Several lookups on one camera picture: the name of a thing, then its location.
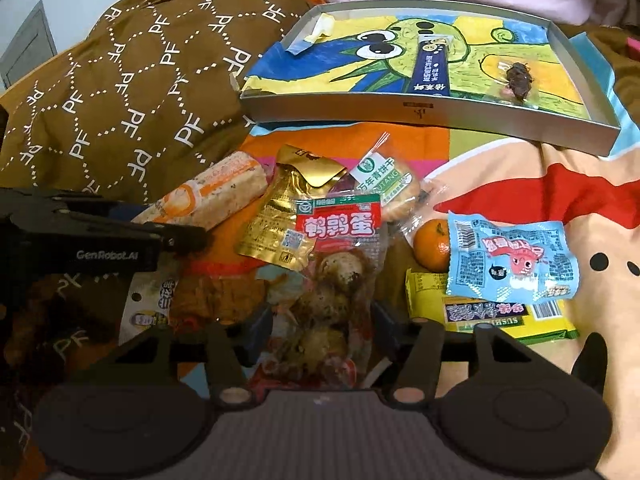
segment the light blue snack package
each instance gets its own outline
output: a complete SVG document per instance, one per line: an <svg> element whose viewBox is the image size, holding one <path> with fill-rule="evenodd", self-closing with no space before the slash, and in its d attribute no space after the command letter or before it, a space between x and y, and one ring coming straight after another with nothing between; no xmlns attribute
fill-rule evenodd
<svg viewBox="0 0 640 480"><path fill-rule="evenodd" d="M482 215L449 212L449 235L448 296L540 304L578 289L562 222L498 227Z"/></svg>

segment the ribbed gray surface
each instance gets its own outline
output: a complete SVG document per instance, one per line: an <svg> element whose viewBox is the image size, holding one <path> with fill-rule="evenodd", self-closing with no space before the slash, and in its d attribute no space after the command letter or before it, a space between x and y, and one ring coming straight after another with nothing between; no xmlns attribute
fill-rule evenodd
<svg viewBox="0 0 640 480"><path fill-rule="evenodd" d="M457 457L427 418L374 392L271 392L227 413L183 462L145 480L504 480ZM583 472L562 480L598 480ZM72 480L54 473L49 480Z"/></svg>

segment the barcode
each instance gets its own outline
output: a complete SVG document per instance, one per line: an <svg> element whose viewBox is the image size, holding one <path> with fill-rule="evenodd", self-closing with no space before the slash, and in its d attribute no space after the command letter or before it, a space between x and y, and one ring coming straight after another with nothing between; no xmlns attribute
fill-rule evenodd
<svg viewBox="0 0 640 480"><path fill-rule="evenodd" d="M555 301L531 305L531 313L536 321L562 317L562 311Z"/></svg>
<svg viewBox="0 0 640 480"><path fill-rule="evenodd" d="M471 222L459 222L455 220L456 231L458 232L458 248L461 251L475 251L476 234L471 228Z"/></svg>
<svg viewBox="0 0 640 480"><path fill-rule="evenodd" d="M282 240L282 246L293 250L299 249L304 237L304 233L299 233L298 231L287 229L287 232L285 232L284 235L284 239Z"/></svg>

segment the gray door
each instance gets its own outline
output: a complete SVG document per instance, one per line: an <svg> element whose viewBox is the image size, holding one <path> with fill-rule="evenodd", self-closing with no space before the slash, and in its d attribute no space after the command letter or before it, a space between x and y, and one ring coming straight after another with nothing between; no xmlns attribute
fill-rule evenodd
<svg viewBox="0 0 640 480"><path fill-rule="evenodd" d="M4 87L9 88L55 55L56 47L40 0L0 57L0 75Z"/></svg>

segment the pink cartoon character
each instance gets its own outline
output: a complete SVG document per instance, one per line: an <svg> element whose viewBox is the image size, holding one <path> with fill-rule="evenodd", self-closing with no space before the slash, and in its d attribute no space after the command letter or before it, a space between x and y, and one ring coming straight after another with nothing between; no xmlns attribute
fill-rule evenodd
<svg viewBox="0 0 640 480"><path fill-rule="evenodd" d="M545 254L544 248L531 245L526 240L507 240L504 236L492 236L484 238L482 244L485 246L489 256L509 256L512 277L511 286L514 288L526 288L535 290L538 278L535 275L536 263Z"/></svg>

